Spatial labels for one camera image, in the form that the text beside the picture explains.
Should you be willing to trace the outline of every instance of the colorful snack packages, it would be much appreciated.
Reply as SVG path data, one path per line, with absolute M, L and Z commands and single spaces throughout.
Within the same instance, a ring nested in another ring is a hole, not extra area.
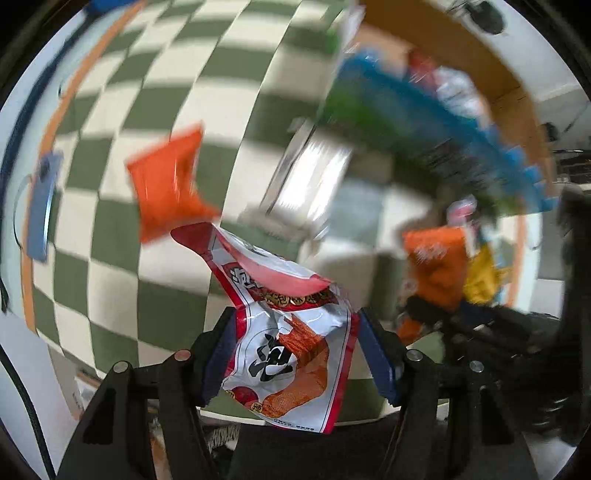
M 193 186 L 201 126 L 172 138 L 127 165 L 138 195 L 142 243 L 196 220 L 212 220 L 219 211 L 199 198 Z
M 403 234 L 412 286 L 406 297 L 417 295 L 450 313 L 458 309 L 468 267 L 464 235 L 464 229 L 449 226 Z M 406 318 L 396 333 L 409 345 L 424 334 L 423 324 Z
M 222 388 L 273 425 L 330 433 L 359 321 L 340 288 L 210 223 L 171 236 L 207 262 L 236 307 Z

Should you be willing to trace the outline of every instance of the wrapper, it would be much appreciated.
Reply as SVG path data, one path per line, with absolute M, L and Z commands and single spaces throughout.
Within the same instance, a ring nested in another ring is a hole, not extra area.
M 222 388 L 273 425 L 330 433 L 359 322 L 340 288 L 210 223 L 171 235 L 207 262 L 236 307 Z

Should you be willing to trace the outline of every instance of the checkered floor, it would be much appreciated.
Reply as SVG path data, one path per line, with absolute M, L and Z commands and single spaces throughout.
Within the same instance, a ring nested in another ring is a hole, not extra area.
M 353 162 L 333 206 L 330 236 L 316 255 L 238 223 L 245 206 L 262 199 L 292 120 L 313 118 L 326 94 L 338 56 L 338 39 L 327 28 L 339 22 L 343 6 L 340 0 L 149 1 L 108 45 L 54 143 L 64 161 L 51 206 L 49 259 L 34 263 L 35 321 L 47 343 L 104 377 L 116 361 L 153 364 L 190 346 L 229 304 L 206 264 L 169 236 L 140 245 L 125 170 L 131 155 L 198 122 L 205 135 L 196 183 L 222 211 L 223 228 L 328 275 L 356 306 L 392 303 L 398 270 L 380 253 L 400 248 L 392 229 L 406 220 L 402 212 L 420 215 L 430 201 L 393 189 L 389 160 Z M 360 350 L 350 379 L 342 419 L 376 416 L 382 400 Z M 210 408 L 250 415 L 226 397 Z

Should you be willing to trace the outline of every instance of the metal bolt head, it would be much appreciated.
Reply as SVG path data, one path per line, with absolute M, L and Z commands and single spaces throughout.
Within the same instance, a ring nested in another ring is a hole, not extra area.
M 177 362 L 186 362 L 191 358 L 191 352 L 188 350 L 179 350 L 174 354 L 174 359 Z
M 407 350 L 407 358 L 412 362 L 420 362 L 423 359 L 423 353 L 418 350 Z
M 469 365 L 470 370 L 476 372 L 477 374 L 480 374 L 484 371 L 484 365 L 482 365 L 482 362 L 479 362 L 478 360 L 472 360 Z
M 122 360 L 120 362 L 117 362 L 115 365 L 113 365 L 113 372 L 115 372 L 116 374 L 122 374 L 128 368 L 129 368 L 129 363 Z

